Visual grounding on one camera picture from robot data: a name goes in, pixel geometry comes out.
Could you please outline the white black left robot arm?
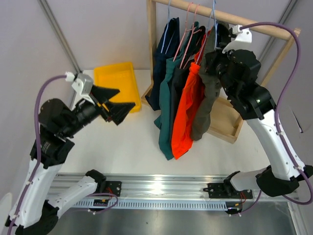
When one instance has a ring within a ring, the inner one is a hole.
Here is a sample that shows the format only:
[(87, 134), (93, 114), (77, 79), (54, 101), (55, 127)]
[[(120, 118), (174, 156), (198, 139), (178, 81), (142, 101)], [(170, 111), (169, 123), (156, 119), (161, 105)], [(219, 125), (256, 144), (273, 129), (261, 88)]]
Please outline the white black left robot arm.
[(84, 197), (111, 195), (106, 190), (105, 175), (92, 169), (76, 185), (55, 198), (47, 198), (55, 176), (74, 147), (74, 135), (98, 117), (120, 124), (135, 106), (133, 102), (112, 102), (118, 93), (118, 89), (92, 86), (90, 99), (80, 99), (74, 109), (57, 98), (35, 108), (36, 139), (24, 189), (5, 223), (10, 233), (46, 235)]

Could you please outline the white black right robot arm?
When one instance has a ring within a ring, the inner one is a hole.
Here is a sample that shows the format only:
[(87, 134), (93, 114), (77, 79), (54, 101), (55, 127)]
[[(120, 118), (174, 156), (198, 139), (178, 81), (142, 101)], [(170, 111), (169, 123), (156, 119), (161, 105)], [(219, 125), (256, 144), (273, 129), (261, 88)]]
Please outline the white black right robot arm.
[(236, 171), (224, 180), (223, 191), (235, 197), (243, 190), (259, 189), (270, 197), (294, 192), (313, 167), (305, 165), (284, 135), (282, 125), (275, 121), (276, 104), (270, 92), (256, 83), (261, 63), (252, 51), (239, 49), (231, 54), (220, 51), (205, 55), (208, 75), (221, 82), (227, 99), (258, 137), (270, 165), (266, 168)]

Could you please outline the olive green shorts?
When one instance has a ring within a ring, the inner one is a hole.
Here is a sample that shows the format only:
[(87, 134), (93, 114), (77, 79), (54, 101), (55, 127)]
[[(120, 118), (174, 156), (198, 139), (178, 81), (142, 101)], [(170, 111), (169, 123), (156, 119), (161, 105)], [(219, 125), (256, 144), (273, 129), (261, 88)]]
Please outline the olive green shorts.
[(200, 65), (199, 76), (204, 84), (204, 98), (195, 114), (190, 137), (193, 141), (198, 141), (203, 134), (207, 132), (211, 124), (211, 111), (214, 102), (220, 95), (221, 83), (216, 75), (209, 75), (206, 72), (207, 59), (205, 55), (215, 50), (215, 41), (217, 33), (215, 27), (212, 27), (211, 32), (207, 36), (206, 43), (203, 49), (203, 56)]

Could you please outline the orange mesh shorts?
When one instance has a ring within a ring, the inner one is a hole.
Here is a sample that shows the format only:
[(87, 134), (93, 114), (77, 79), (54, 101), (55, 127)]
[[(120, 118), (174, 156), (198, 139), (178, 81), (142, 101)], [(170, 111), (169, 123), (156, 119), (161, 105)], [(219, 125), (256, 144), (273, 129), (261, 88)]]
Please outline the orange mesh shorts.
[(191, 62), (174, 121), (171, 148), (176, 160), (192, 147), (193, 140), (190, 137), (192, 123), (204, 98), (204, 84), (199, 76), (200, 65), (195, 64), (199, 51)]

